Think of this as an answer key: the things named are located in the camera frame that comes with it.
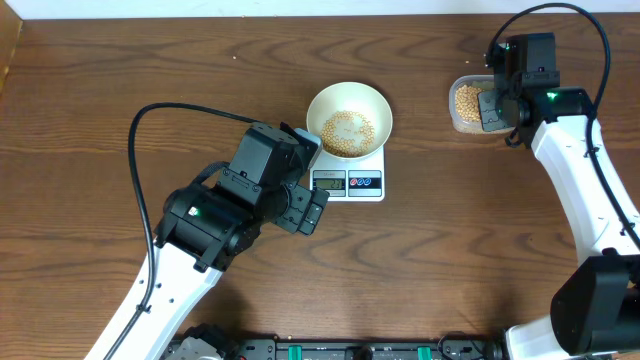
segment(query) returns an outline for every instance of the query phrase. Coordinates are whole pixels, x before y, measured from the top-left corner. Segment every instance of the green led light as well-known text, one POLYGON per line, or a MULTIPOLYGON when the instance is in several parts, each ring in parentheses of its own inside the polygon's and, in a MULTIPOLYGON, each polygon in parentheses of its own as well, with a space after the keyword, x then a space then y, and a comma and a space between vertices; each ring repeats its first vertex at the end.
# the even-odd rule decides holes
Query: green led light
POLYGON ((198 210, 197 207, 192 206, 191 209, 189 209, 189 215, 198 216, 200 215, 200 210, 198 210))

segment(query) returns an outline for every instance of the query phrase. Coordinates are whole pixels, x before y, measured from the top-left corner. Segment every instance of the plastic container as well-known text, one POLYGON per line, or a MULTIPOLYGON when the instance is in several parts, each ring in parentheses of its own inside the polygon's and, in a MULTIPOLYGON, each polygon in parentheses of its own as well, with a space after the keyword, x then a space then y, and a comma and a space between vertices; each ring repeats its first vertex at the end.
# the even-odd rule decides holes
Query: plastic container
POLYGON ((467 85, 479 87, 485 90, 493 89, 493 75, 468 75, 463 76, 456 80, 451 89, 449 90, 449 112, 451 113, 451 119, 453 119, 453 127, 463 133, 467 134, 504 134, 509 133, 513 128, 507 128, 502 130, 496 130, 486 132, 482 130, 482 123, 480 121, 467 121, 464 120, 456 111, 456 90, 459 87, 467 85))

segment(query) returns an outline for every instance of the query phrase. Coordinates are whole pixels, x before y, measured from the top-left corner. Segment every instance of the robotic arm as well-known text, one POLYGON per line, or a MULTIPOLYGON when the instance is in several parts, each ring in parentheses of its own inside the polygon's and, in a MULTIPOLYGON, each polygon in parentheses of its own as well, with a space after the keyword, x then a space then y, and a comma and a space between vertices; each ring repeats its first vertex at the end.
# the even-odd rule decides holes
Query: robotic arm
POLYGON ((140 309, 147 281, 153 278, 147 271, 149 256, 86 359, 159 358, 187 314, 233 258, 253 244, 263 224, 311 235, 329 194, 310 191, 298 181, 320 150, 320 139, 304 130, 255 122, 230 164, 213 163, 187 187, 174 191, 155 229, 152 258, 157 273, 148 302, 140 309), (203 185, 219 170, 213 188, 203 185), (133 318, 137 321, 131 325, 133 318))
POLYGON ((541 5, 505 24, 486 58, 496 84, 490 106, 515 128, 506 143, 531 148, 551 177, 579 265, 554 296, 549 316, 506 332, 505 353, 512 360, 560 360, 640 349, 640 251, 633 230, 640 216, 611 164, 595 118, 609 70, 604 31, 573 5, 541 5), (513 20, 552 6, 578 11, 600 31, 606 67, 595 103, 584 89, 559 87, 552 33, 512 36, 495 45, 513 20))

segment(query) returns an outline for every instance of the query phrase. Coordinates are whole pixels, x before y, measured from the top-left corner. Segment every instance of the white ceramic bowl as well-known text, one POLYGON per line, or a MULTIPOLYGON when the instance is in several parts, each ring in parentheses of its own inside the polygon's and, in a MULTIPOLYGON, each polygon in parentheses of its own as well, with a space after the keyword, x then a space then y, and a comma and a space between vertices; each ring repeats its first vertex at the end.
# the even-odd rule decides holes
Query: white ceramic bowl
POLYGON ((338 111, 356 111, 371 122, 374 129, 373 143, 369 151, 359 157, 341 157, 324 151, 343 161, 357 161, 379 150, 391 135, 393 115, 387 100, 376 89, 356 82, 343 82, 322 90, 309 105, 307 129, 322 137, 322 127, 338 111))

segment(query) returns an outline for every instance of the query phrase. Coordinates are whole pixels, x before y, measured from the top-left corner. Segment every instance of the wood grain surface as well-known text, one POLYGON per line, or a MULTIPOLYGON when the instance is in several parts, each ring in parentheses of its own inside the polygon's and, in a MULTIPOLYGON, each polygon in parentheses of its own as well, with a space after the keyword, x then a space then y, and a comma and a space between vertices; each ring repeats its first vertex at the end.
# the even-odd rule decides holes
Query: wood grain surface
MULTIPOLYGON (((576 269, 571 231, 530 151, 456 132, 448 91, 486 74, 506 15, 157 19, 25 23, 0 101, 0 357, 82 358, 145 253, 126 157, 133 115, 182 101, 304 127, 340 81, 394 112, 387 198, 330 204, 311 237, 265 226, 183 329, 294 338, 483 334, 533 320, 576 269)), ((640 199, 640 14, 599 15, 613 51, 600 111, 610 156, 640 199)), ((534 15, 509 34, 554 31, 564 85, 594 96, 601 43, 576 15, 534 15)), ((174 189, 229 160, 246 126, 158 110, 138 165, 155 224, 174 189)))

